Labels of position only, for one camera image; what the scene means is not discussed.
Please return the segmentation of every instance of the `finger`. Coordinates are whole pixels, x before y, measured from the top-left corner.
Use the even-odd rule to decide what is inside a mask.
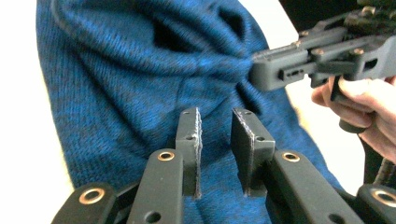
[[[396,76],[394,77],[387,77],[385,81],[388,82],[390,85],[396,87]]]
[[[382,157],[396,164],[396,146],[375,125],[370,126],[364,133],[360,133],[359,136]]]
[[[323,85],[317,88],[314,88],[311,95],[311,100],[317,105],[326,106],[323,98],[323,88],[328,88],[327,85]]]
[[[351,101],[350,99],[345,99],[345,100],[339,101],[338,103],[340,105],[344,105],[344,106],[350,107],[350,108],[355,109],[355,110],[359,110],[359,111],[364,112],[364,113],[372,113],[372,112],[374,112],[374,110],[371,107],[369,107],[367,105],[358,104],[358,103],[356,103],[354,101]]]
[[[367,113],[333,102],[330,97],[331,94],[330,88],[323,88],[324,104],[341,119],[360,128],[367,128],[372,124],[372,119]]]
[[[387,122],[396,124],[395,86],[379,79],[346,81],[343,78],[340,79],[339,86],[346,97],[370,106]]]
[[[396,146],[396,125],[394,123],[387,122],[380,116],[376,116],[375,125],[378,130]]]
[[[329,87],[329,91],[332,92],[332,87],[334,86],[335,77],[329,77],[327,79],[327,85]]]

